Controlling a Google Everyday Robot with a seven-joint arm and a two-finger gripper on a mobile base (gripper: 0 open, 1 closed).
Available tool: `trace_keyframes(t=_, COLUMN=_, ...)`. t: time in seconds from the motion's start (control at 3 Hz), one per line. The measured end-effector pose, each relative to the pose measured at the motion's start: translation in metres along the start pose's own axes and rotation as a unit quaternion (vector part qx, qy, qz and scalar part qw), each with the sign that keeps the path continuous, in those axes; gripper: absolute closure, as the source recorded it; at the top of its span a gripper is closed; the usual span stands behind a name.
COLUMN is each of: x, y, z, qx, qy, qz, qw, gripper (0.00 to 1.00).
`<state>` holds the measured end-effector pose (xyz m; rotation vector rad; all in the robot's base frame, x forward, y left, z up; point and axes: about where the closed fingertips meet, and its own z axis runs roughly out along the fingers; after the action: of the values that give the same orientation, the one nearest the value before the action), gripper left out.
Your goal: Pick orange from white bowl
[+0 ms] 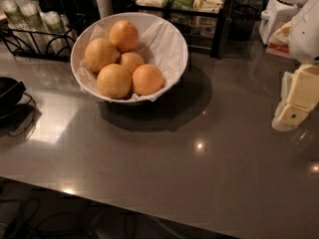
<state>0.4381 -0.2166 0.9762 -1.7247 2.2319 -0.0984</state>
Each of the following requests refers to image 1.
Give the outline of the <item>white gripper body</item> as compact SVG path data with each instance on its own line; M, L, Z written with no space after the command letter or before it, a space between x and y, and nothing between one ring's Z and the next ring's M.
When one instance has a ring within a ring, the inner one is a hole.
M293 17L288 46L300 63L319 63L319 0L309 0Z

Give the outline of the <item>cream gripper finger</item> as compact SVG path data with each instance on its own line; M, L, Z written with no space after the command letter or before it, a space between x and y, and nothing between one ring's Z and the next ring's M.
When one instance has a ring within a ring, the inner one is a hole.
M285 72L280 97L272 127L278 131L293 130L319 104L319 66L301 64L294 73Z

